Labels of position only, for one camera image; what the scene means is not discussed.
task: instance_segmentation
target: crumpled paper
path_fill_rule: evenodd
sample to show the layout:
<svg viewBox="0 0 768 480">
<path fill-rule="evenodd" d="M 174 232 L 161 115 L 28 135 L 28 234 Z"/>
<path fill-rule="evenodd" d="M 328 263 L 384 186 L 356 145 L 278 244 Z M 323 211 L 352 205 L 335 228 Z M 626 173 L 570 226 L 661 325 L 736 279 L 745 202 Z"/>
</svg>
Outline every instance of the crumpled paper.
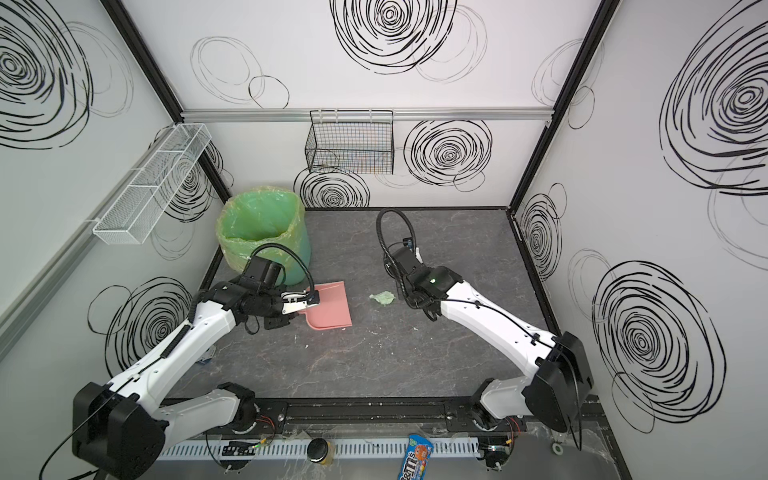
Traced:
<svg viewBox="0 0 768 480">
<path fill-rule="evenodd" d="M 368 298 L 373 298 L 382 305 L 389 305 L 395 300 L 395 296 L 392 292 L 381 292 L 378 295 L 369 295 Z"/>
</svg>

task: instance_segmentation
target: pink dustpan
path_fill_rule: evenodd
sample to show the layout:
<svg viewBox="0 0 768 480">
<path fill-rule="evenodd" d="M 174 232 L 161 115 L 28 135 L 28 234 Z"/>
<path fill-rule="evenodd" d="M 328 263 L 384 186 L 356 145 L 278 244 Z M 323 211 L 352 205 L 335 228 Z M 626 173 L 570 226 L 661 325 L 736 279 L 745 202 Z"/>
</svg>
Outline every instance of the pink dustpan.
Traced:
<svg viewBox="0 0 768 480">
<path fill-rule="evenodd" d="M 309 326 L 315 330 L 352 326 L 344 282 L 322 283 L 315 285 L 315 290 L 320 293 L 320 304 L 299 312 Z"/>
</svg>

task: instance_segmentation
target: green trash bag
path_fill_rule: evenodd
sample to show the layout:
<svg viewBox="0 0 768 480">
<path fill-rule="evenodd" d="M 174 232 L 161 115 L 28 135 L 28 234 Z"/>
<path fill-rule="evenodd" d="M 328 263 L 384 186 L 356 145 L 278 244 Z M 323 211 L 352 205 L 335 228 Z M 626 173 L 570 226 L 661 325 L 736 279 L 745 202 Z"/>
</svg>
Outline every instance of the green trash bag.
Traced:
<svg viewBox="0 0 768 480">
<path fill-rule="evenodd" d="M 216 237 L 224 258 L 237 272 L 245 269 L 253 249 L 270 242 L 290 248 L 305 265 L 310 264 L 304 206 L 294 192 L 282 188 L 258 187 L 230 198 L 216 221 Z M 258 256 L 285 267 L 286 285 L 304 280 L 304 272 L 288 253 L 268 248 Z"/>
</svg>

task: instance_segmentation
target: gray marble floor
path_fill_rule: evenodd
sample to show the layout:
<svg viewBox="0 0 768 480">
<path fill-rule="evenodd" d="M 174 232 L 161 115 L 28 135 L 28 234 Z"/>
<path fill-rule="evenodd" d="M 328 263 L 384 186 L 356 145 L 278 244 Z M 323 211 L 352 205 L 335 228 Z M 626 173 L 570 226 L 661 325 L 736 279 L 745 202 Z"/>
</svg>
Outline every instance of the gray marble floor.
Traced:
<svg viewBox="0 0 768 480">
<path fill-rule="evenodd" d="M 512 231 L 501 210 L 408 211 L 422 258 L 446 265 L 480 293 L 529 323 L 546 328 Z M 307 212 L 316 283 L 343 280 L 353 325 L 319 332 L 302 316 L 282 329 L 249 336 L 238 326 L 217 343 L 205 366 L 193 366 L 172 397 L 203 395 L 231 381 L 260 397 L 466 396 L 488 378 L 519 370 L 496 349 L 457 323 L 395 300 L 376 240 L 375 211 Z M 385 240 L 408 236 L 405 224 L 385 217 Z M 216 281 L 235 275 L 225 262 Z"/>
</svg>

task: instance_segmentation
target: trash can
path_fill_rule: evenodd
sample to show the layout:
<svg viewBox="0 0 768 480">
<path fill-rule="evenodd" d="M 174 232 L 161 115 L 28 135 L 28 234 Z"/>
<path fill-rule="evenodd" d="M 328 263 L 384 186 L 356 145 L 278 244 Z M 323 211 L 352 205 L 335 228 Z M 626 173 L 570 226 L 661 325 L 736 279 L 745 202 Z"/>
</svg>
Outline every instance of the trash can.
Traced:
<svg viewBox="0 0 768 480">
<path fill-rule="evenodd" d="M 310 238 L 304 223 L 301 199 L 279 187 L 258 187 L 230 198 L 216 222 L 216 237 L 224 259 L 237 272 L 245 269 L 253 249 L 264 243 L 279 243 L 290 248 L 306 264 L 310 264 Z M 268 248 L 259 257 L 281 263 L 285 267 L 286 285 L 304 280 L 304 272 L 287 253 Z"/>
</svg>

